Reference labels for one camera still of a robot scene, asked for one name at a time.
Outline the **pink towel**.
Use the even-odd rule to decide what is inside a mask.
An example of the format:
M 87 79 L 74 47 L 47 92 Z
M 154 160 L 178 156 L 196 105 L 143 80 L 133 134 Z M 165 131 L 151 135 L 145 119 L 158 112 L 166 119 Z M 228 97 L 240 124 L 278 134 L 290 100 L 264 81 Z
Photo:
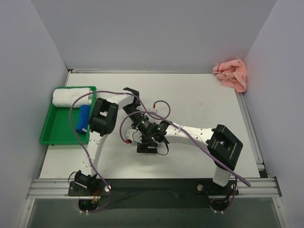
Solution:
M 212 73 L 221 85 L 235 89 L 238 93 L 247 90 L 247 68 L 241 59 L 223 62 L 213 67 Z

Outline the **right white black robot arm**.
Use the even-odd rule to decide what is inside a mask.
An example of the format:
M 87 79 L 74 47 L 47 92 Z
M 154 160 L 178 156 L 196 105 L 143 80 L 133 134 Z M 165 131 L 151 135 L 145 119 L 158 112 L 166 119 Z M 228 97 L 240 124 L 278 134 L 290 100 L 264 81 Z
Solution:
M 142 134 L 141 143 L 180 143 L 199 147 L 216 165 L 210 183 L 215 194 L 220 195 L 228 189 L 231 175 L 246 182 L 234 172 L 243 143 L 226 126 L 218 124 L 215 128 L 194 128 L 165 119 L 160 123 L 152 123 L 143 114 L 135 114 L 130 119 L 134 128 Z

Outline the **rolled dark blue towel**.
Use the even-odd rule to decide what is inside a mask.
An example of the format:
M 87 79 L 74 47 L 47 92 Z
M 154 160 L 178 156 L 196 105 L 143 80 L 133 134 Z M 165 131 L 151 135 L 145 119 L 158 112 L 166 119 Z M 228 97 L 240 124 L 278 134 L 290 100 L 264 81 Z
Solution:
M 87 133 L 90 111 L 91 111 L 90 105 L 82 105 L 79 107 L 78 122 L 76 125 L 77 133 L 79 134 Z

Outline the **aluminium front rail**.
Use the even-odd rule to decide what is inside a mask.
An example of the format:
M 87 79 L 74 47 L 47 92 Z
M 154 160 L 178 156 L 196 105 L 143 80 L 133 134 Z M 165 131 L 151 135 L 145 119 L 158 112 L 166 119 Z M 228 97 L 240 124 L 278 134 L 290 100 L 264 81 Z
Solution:
M 240 198 L 277 198 L 281 191 L 275 178 L 249 178 L 251 187 L 237 182 Z M 68 182 L 66 179 L 36 179 L 31 182 L 27 199 L 66 199 Z

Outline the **rolled white towel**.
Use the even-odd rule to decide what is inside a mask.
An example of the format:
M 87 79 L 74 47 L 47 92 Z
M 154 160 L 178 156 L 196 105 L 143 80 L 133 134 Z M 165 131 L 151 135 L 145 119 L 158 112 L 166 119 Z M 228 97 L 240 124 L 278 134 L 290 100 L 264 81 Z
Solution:
M 55 89 L 52 96 L 52 104 L 55 107 L 71 107 L 73 102 L 84 94 L 90 93 L 93 90 L 84 88 L 58 88 Z M 90 94 L 78 100 L 74 104 L 74 108 L 79 108 L 82 105 L 91 105 L 93 95 Z

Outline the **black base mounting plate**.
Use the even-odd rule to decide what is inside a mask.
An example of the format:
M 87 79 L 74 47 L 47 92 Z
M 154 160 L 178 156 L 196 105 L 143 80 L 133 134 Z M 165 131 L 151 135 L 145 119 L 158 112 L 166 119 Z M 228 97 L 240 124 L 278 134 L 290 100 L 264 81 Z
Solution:
M 228 209 L 239 195 L 236 180 L 221 187 L 212 179 L 100 179 L 92 190 L 69 183 L 68 196 L 81 210 L 105 209 Z

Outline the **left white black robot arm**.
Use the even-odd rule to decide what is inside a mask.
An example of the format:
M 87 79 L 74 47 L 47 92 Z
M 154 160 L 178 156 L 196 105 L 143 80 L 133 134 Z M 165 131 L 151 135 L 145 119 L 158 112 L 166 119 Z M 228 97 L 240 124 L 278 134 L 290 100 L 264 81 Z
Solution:
M 95 101 L 89 118 L 89 143 L 87 146 L 81 142 L 72 124 L 72 112 L 69 112 L 71 129 L 85 151 L 82 158 L 81 168 L 76 172 L 74 180 L 79 190 L 89 196 L 99 188 L 99 179 L 108 185 L 97 171 L 97 166 L 103 145 L 115 128 L 118 111 L 127 105 L 140 106 L 139 92 L 137 90 L 124 88 L 122 92 L 112 93 L 114 96 Z

